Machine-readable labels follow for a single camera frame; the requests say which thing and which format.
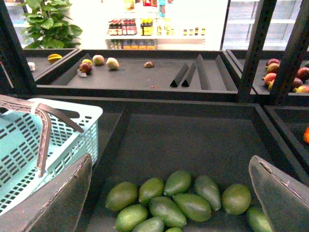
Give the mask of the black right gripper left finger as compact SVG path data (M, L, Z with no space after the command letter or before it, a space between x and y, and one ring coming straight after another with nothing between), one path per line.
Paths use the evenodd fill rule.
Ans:
M73 232L89 191L92 159L83 155L0 217L2 232Z

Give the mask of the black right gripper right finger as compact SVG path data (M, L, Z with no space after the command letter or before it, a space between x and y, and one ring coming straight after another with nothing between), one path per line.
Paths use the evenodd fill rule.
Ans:
M274 232L309 230L309 187L254 155L249 161L254 192Z

